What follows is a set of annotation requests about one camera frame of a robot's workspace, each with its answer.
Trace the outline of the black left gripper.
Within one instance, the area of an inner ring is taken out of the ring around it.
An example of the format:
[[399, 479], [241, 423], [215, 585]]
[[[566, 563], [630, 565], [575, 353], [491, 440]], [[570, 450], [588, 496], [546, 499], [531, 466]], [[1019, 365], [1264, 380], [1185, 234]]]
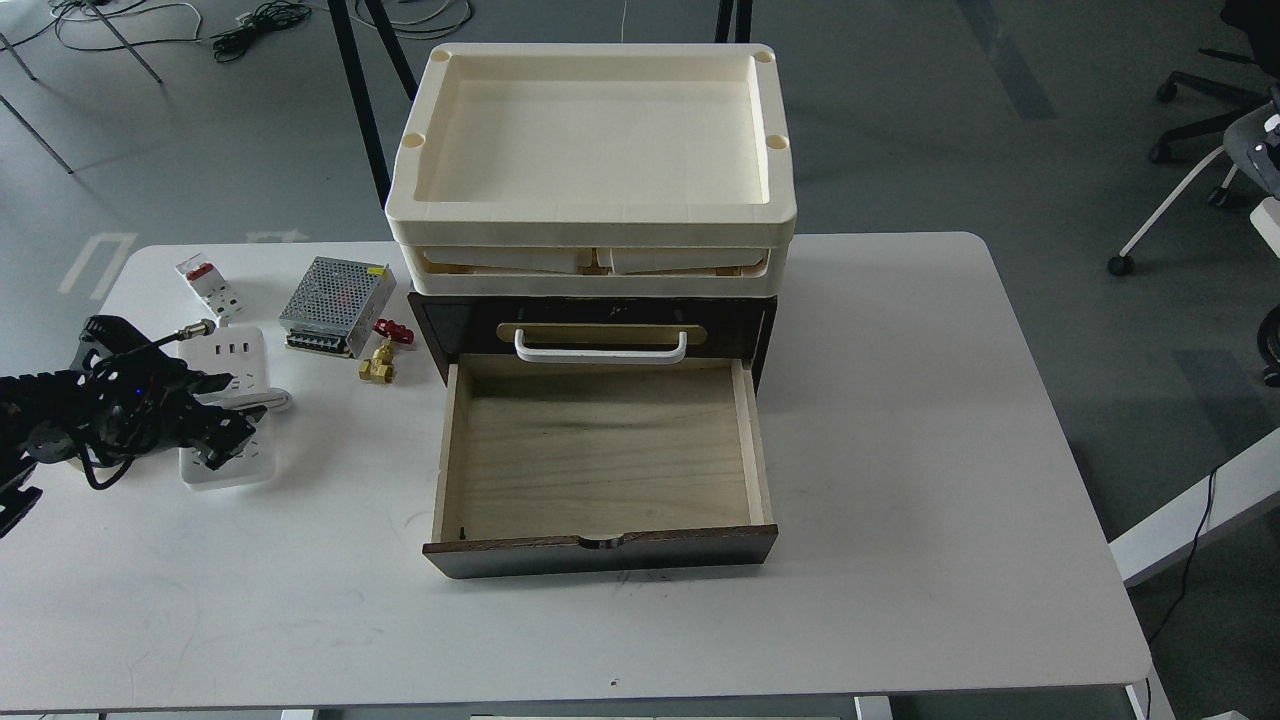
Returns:
[[191, 407], [191, 393], [223, 392], [236, 375], [191, 370], [164, 352], [189, 337], [184, 327], [150, 340], [122, 316], [90, 316], [72, 365], [60, 456], [82, 466], [128, 466], [169, 448], [192, 448], [215, 471], [239, 455], [256, 432], [259, 406]]

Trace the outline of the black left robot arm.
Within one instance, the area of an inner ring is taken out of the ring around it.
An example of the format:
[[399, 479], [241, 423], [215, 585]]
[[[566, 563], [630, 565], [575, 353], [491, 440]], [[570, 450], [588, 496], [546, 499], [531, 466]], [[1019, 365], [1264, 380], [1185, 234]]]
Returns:
[[266, 407], [201, 404], [230, 374], [195, 370], [161, 350], [214, 329], [202, 319], [150, 340], [122, 316], [93, 315], [68, 369], [3, 378], [1, 533], [38, 502], [42, 491], [26, 482], [40, 462], [77, 460], [90, 486], [106, 489], [136, 459], [169, 448], [195, 448], [211, 470], [243, 451]]

